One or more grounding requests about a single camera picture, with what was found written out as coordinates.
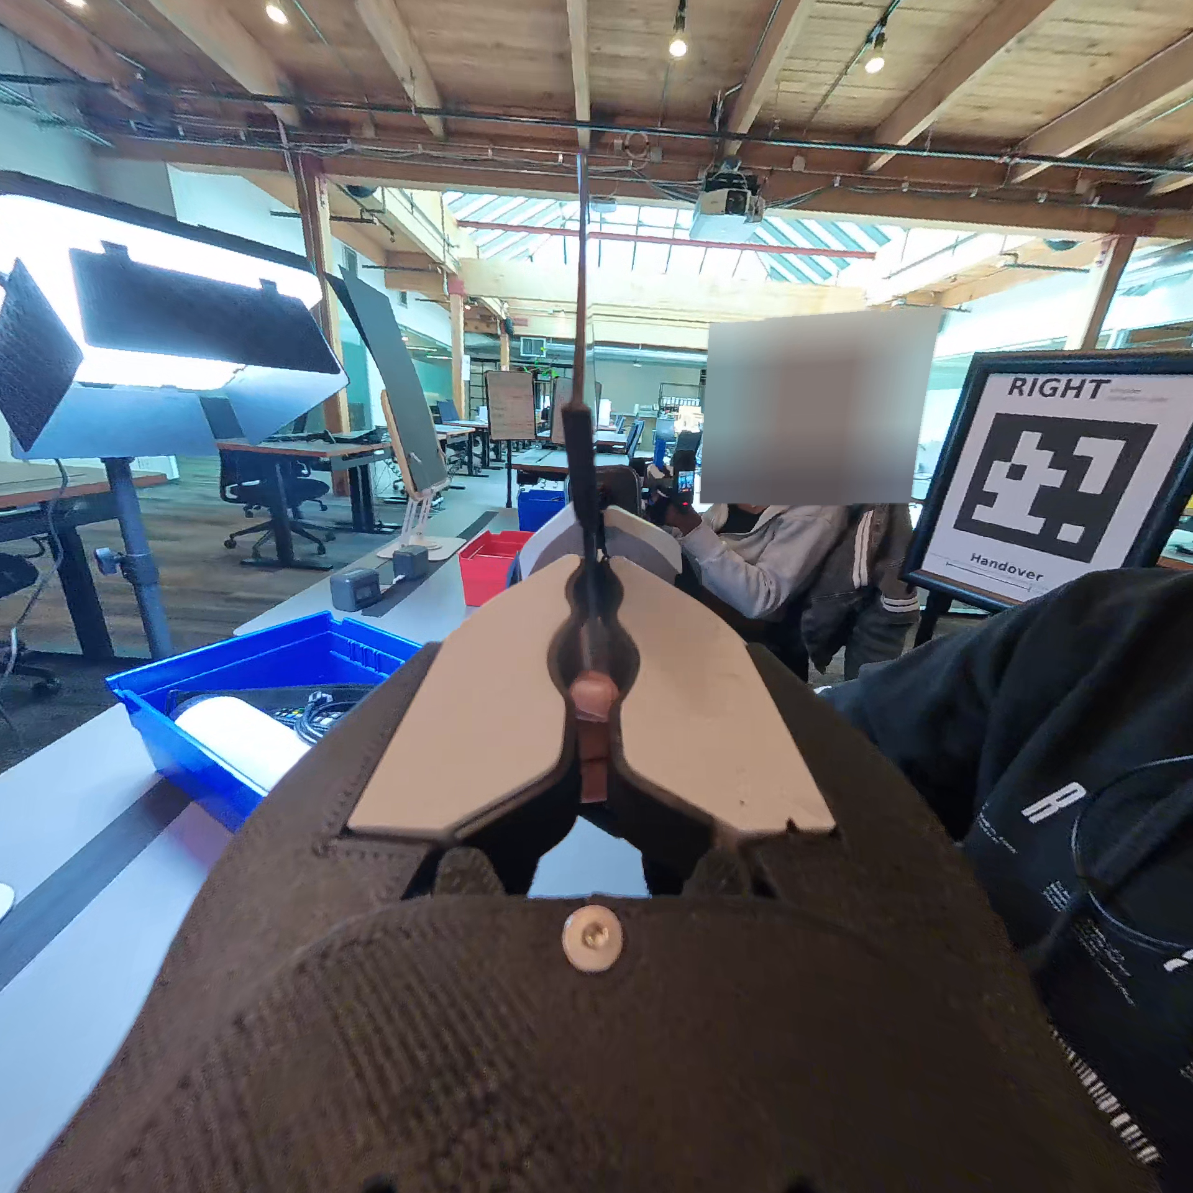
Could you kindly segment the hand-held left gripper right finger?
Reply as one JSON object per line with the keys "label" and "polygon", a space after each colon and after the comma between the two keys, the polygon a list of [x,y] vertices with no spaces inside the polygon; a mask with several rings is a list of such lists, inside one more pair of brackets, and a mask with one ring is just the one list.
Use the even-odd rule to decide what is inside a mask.
{"label": "hand-held left gripper right finger", "polygon": [[619,702],[619,767],[716,839],[829,835],[834,820],[741,638],[708,608],[612,558],[636,673]]}

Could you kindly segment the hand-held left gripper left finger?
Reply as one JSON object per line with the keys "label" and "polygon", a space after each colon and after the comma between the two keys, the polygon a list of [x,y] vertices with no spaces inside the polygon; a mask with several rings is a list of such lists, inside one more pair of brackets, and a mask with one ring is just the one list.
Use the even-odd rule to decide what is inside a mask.
{"label": "hand-held left gripper left finger", "polygon": [[575,608],[563,556],[479,608],[438,647],[350,816],[351,835],[462,843],[531,797],[564,754],[550,647]]}

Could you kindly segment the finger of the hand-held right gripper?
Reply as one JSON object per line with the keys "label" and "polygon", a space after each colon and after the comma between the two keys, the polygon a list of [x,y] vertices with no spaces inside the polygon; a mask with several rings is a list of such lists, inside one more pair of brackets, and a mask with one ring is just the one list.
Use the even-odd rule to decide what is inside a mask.
{"label": "finger of the hand-held right gripper", "polygon": [[603,509],[603,556],[632,558],[670,587],[683,573],[683,546],[670,530],[627,513],[624,509]]}
{"label": "finger of the hand-held right gripper", "polygon": [[575,509],[552,513],[514,558],[514,582],[530,581],[535,571],[552,565],[563,556],[587,556],[583,525]]}

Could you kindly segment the black packet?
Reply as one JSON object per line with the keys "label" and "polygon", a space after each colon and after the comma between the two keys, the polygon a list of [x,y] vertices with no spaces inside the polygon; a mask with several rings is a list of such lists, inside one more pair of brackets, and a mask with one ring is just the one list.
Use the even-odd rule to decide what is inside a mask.
{"label": "black packet", "polygon": [[580,578],[577,590],[577,612],[580,612],[580,662],[588,673],[609,676],[609,638],[603,624],[603,513],[598,500],[598,473],[596,473],[596,423],[592,409],[587,403],[587,334],[588,334],[588,157],[577,154],[577,186],[580,186],[580,213],[577,213],[577,331],[575,331],[575,380],[571,401],[563,409],[563,434],[569,454],[569,484],[571,506],[580,525]]}

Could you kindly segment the person's right forearm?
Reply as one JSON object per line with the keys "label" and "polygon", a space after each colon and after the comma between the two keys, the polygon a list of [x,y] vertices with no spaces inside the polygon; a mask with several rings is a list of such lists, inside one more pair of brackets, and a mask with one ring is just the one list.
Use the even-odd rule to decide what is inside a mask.
{"label": "person's right forearm", "polygon": [[1079,578],[822,691],[902,770],[949,839],[987,804],[1191,754],[1191,571]]}

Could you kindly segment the person's left hand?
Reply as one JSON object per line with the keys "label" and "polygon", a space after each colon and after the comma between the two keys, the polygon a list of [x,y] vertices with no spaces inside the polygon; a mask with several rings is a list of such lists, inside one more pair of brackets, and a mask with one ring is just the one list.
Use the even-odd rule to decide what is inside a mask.
{"label": "person's left hand", "polygon": [[608,798],[608,770],[612,750],[609,718],[615,696],[619,687],[608,673],[587,669],[571,682],[583,804],[598,804]]}

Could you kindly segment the red plastic bin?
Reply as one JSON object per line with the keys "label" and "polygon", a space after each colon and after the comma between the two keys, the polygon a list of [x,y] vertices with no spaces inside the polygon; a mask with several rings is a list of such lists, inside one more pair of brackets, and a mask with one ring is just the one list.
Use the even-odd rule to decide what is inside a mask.
{"label": "red plastic bin", "polygon": [[510,567],[531,532],[482,532],[461,552],[462,603],[482,608],[510,587]]}

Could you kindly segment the white book stand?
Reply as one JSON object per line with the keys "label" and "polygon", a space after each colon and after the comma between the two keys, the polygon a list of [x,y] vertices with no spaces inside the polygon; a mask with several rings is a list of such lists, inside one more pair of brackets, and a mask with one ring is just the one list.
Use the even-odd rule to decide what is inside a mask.
{"label": "white book stand", "polygon": [[461,536],[427,532],[427,519],[437,496],[438,496],[437,489],[420,489],[409,496],[396,551],[423,551],[430,562],[445,562],[467,546],[467,538]]}

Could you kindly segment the wooden-rimmed black board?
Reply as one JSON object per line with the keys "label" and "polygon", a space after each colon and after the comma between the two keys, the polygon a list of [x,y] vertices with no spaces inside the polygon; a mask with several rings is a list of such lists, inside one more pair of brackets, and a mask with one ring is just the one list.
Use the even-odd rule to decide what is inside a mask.
{"label": "wooden-rimmed black board", "polygon": [[344,308],[378,368],[385,390],[383,413],[405,493],[443,493],[449,488],[449,468],[438,434],[391,301],[350,273],[344,278]]}

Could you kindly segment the white cylindrical bottle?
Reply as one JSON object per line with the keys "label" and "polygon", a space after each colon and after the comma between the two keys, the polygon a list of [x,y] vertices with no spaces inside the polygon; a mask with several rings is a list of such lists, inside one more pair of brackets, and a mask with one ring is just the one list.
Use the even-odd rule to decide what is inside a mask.
{"label": "white cylindrical bottle", "polygon": [[216,762],[268,797],[314,747],[238,693],[202,693],[173,713],[173,726],[204,744]]}

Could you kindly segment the wooden office desk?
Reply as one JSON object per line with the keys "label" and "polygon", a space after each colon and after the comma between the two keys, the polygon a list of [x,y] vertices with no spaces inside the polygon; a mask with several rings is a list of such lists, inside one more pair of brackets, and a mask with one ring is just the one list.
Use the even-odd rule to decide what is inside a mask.
{"label": "wooden office desk", "polygon": [[371,532],[371,536],[396,536],[396,525],[383,519],[383,511],[376,506],[376,488],[374,488],[374,466],[395,464],[395,446],[391,441],[315,441],[315,440],[276,440],[276,441],[263,441],[250,446],[244,440],[226,440],[216,441],[219,449],[219,496],[230,500],[230,484],[238,484],[230,464],[226,458],[263,458],[281,464],[281,461],[302,461],[314,473],[325,473],[335,478],[335,488],[341,480],[345,484],[350,502],[351,502],[351,530],[355,532]]}
{"label": "wooden office desk", "polygon": [[81,530],[118,519],[109,475],[101,468],[69,466],[61,478],[48,464],[0,466],[0,540],[56,532],[67,558],[56,567],[67,610],[87,662],[110,662],[115,647],[95,595],[92,567],[84,558]]}

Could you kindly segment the black office chair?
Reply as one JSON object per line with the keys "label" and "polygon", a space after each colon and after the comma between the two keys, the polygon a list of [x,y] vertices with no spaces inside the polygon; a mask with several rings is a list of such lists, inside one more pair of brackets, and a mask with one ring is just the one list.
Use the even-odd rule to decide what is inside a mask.
{"label": "black office chair", "polygon": [[32,558],[14,552],[0,556],[0,597],[28,592],[19,620],[0,633],[0,687],[7,687],[12,676],[32,680],[32,696],[40,699],[55,696],[61,691],[61,680],[52,669],[29,665],[20,627],[40,603],[44,582],[48,573],[40,573]]}
{"label": "black office chair", "polygon": [[295,538],[315,545],[315,556],[327,552],[335,532],[315,532],[302,509],[306,502],[327,511],[325,500],[330,484],[319,480],[306,464],[288,454],[257,454],[257,451],[219,451],[219,500],[242,506],[246,513],[268,511],[268,524],[227,532],[226,551],[238,546],[238,538],[260,536],[250,556],[242,558],[244,567],[263,571],[335,571],[330,562],[314,562],[295,556]]}

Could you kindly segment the ceiling projector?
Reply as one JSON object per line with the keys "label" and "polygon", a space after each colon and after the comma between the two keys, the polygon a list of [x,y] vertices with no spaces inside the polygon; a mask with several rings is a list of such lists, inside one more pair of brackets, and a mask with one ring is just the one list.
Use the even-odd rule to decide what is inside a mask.
{"label": "ceiling projector", "polygon": [[738,157],[708,168],[693,198],[689,242],[711,246],[741,246],[755,242],[765,216],[757,174],[745,171]]}

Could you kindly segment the framed marker sign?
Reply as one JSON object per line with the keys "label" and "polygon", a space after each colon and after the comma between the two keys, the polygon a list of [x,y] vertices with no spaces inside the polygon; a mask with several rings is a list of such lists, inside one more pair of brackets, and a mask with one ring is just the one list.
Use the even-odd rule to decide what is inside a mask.
{"label": "framed marker sign", "polygon": [[976,351],[902,578],[988,612],[1150,567],[1191,506],[1191,349]]}

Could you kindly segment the studio light panel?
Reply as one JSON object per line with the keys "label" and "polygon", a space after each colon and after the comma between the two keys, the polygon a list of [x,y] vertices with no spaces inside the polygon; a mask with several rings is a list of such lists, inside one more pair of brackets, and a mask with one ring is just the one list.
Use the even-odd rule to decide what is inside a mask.
{"label": "studio light panel", "polygon": [[14,461],[216,454],[350,386],[304,260],[20,171],[0,191]]}

